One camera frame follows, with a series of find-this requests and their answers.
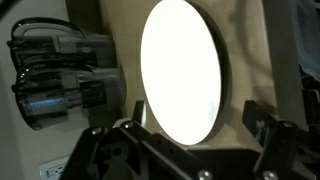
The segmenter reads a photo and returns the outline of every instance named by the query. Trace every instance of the screw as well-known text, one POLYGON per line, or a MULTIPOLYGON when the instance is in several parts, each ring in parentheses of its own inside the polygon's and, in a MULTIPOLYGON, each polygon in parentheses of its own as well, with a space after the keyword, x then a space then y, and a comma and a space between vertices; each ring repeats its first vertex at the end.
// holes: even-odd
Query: screw
POLYGON ((124 127, 125 128, 131 128, 133 126, 133 123, 132 122, 126 122, 125 124, 124 124, 124 127))
POLYGON ((278 175, 274 171, 264 171, 263 178, 264 180, 278 180, 278 175))
POLYGON ((293 124, 291 123, 291 122, 283 122, 283 125, 285 126, 285 127, 293 127, 293 124))
POLYGON ((198 173, 198 177, 199 177, 199 180, 211 180, 212 179, 212 174, 208 170, 201 170, 198 173))
POLYGON ((93 135, 99 134, 99 133, 101 133, 101 132, 102 132, 102 128, 101 128, 101 127, 95 128, 95 129, 93 129, 93 130, 91 131, 91 133, 92 133, 93 135))

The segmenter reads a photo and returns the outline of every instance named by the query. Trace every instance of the black metal frame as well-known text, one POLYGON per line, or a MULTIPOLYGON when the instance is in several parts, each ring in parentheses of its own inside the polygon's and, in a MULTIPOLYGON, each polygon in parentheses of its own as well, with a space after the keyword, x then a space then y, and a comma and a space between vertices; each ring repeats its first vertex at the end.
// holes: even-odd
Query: black metal frame
MULTIPOLYGON (((138 105, 135 114, 141 112, 138 105)), ((62 180, 98 180, 113 163, 126 163, 141 179, 307 179, 292 170, 301 161, 316 177, 320 172, 320 139, 288 121, 276 121, 247 101, 243 122, 263 147, 183 150, 160 134, 150 134, 139 119, 106 131, 92 127, 82 134, 62 180)))

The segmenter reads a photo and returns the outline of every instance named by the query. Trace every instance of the beige wall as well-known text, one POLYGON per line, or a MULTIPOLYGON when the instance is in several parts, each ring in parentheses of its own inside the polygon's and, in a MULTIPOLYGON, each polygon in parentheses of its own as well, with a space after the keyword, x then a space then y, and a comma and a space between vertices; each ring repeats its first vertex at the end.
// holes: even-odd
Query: beige wall
POLYGON ((74 114, 71 122, 33 131, 23 121, 11 91, 15 70, 6 41, 12 25, 32 16, 68 20, 64 0, 22 0, 0 20, 0 179, 40 180, 38 164, 69 155, 87 120, 74 114))

